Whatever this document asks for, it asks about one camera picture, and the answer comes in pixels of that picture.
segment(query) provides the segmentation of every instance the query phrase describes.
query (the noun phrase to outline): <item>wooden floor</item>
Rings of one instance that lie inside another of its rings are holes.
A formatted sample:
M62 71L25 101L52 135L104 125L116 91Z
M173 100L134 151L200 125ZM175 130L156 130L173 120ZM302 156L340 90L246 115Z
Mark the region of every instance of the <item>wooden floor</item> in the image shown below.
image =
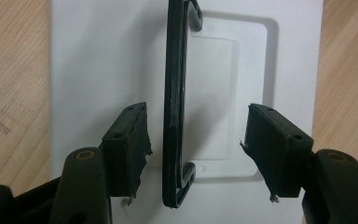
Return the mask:
M0 184L49 179L48 0L0 0ZM358 0L325 0L314 149L358 159Z

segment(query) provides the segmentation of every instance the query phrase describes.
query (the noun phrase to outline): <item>black handle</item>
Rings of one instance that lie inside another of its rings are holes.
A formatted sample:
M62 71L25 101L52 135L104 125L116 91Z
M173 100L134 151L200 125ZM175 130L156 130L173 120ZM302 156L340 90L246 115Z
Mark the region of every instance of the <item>black handle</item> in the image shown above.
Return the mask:
M194 163L186 162L182 165L188 25L196 32L202 29L202 13L197 1L170 0L165 67L162 198L166 206L174 208L180 206L196 175Z

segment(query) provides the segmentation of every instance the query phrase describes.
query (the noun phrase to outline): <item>wooden table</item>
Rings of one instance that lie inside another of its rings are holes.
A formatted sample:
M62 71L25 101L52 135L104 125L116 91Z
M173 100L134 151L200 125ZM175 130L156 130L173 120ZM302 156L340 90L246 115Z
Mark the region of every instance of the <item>wooden table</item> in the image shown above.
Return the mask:
M48 0L0 0L0 184L49 179ZM358 159L358 0L325 0L313 138Z

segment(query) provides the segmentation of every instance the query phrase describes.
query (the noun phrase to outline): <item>white tray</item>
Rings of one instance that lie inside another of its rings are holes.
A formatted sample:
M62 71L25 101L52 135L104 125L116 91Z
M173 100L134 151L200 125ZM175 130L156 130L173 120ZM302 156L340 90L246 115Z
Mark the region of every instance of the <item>white tray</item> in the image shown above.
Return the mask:
M242 151L250 103L272 106L311 133L323 1L199 1L190 33L184 156L197 165L182 207L162 205L162 121L168 2L51 1L51 173L97 147L127 105L147 102L153 157L116 223L300 223L300 200L269 202Z

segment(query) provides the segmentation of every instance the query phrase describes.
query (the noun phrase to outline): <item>wood grain surface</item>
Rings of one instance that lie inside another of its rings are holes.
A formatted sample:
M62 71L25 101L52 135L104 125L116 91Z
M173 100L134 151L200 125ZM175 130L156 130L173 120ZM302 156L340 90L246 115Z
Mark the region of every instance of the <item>wood grain surface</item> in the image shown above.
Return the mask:
M0 184L49 179L48 0L0 0ZM358 159L358 0L325 0L314 150Z

